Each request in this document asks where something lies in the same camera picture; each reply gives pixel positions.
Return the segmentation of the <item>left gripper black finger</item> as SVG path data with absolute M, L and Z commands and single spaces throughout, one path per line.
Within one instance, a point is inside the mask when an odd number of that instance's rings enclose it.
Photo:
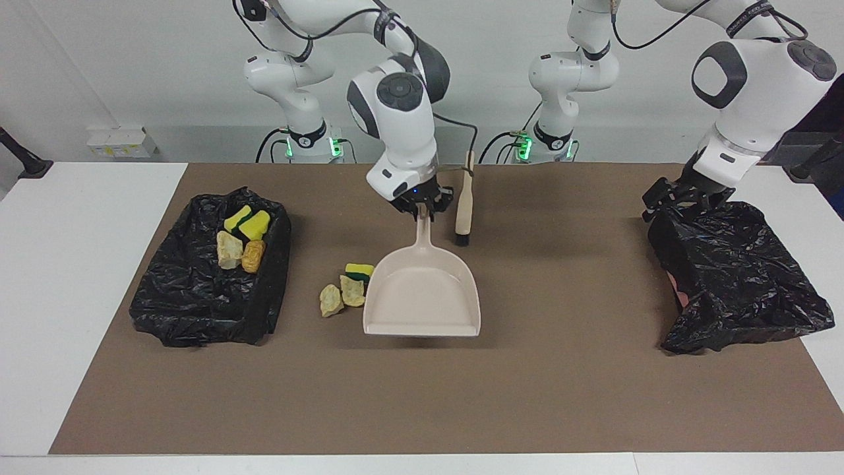
M 696 193 L 682 199 L 682 210 L 684 212 L 710 212 L 723 206 L 727 196 L 723 193 L 708 195 L 707 193 Z
M 642 213 L 643 222 L 651 222 L 657 211 L 671 208 L 678 201 L 678 184 L 675 181 L 661 177 L 642 195 L 645 209 Z

